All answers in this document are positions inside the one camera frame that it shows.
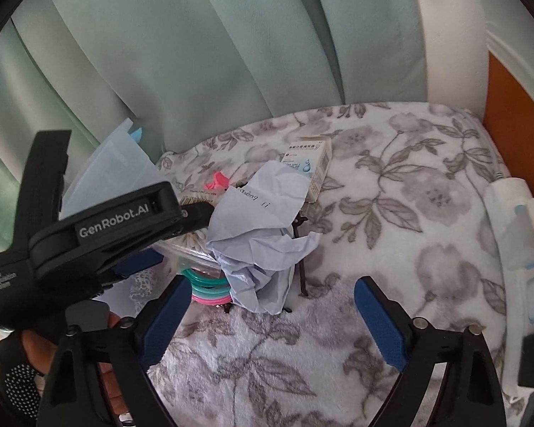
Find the left gloved hand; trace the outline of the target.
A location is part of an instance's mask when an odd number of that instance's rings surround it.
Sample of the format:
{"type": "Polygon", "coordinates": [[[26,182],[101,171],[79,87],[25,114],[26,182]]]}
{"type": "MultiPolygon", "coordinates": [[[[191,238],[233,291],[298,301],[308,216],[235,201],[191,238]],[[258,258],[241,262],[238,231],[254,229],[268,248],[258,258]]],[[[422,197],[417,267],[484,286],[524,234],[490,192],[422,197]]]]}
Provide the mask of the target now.
{"type": "MultiPolygon", "coordinates": [[[[34,331],[29,330],[22,331],[21,343],[22,353],[27,358],[30,366],[41,374],[47,374],[51,368],[57,346],[39,334],[34,333],[34,331]]],[[[123,415],[129,412],[111,364],[100,363],[99,368],[112,411],[116,415],[123,415]]]]}

